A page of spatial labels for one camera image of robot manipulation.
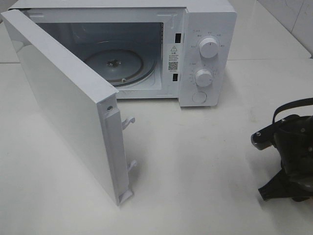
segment microwave door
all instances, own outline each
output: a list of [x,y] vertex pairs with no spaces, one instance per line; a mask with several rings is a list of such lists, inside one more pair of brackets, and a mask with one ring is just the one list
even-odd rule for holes
[[19,10],[2,13],[38,105],[116,204],[129,190],[117,89]]

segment white countertop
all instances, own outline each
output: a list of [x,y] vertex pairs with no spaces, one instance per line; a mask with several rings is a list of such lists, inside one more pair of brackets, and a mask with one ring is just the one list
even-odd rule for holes
[[138,161],[134,196],[120,208],[40,113],[20,65],[0,73],[0,234],[312,233],[312,200],[262,201],[257,189],[280,158],[254,148],[250,135],[279,105],[312,96],[313,60],[228,61],[213,108],[120,101],[122,116],[136,117],[124,144]]
[[[238,13],[229,60],[310,58],[310,53],[256,0],[230,0]],[[3,23],[0,63],[18,62]]]

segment white microwave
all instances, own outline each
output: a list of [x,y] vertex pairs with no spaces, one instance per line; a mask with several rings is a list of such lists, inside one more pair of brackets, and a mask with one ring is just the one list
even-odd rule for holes
[[227,0],[19,0],[2,18],[34,96],[109,196],[132,192],[116,99],[216,105],[236,21]]

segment control knob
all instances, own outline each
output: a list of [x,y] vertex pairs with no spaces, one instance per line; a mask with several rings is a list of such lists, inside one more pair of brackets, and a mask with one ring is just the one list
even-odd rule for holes
[[215,38],[207,37],[200,42],[199,50],[204,58],[211,58],[217,54],[219,43]]
[[211,85],[213,76],[209,70],[199,70],[196,72],[196,84],[199,87],[207,87]]

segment black strap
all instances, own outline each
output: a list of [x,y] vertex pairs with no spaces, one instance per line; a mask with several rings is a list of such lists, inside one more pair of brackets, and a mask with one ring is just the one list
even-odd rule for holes
[[275,117],[281,111],[285,111],[285,110],[293,109],[297,107],[302,107],[302,106],[309,106],[309,105],[313,105],[313,98],[300,99],[300,100],[296,100],[296,101],[284,104],[275,110],[272,123],[275,123]]

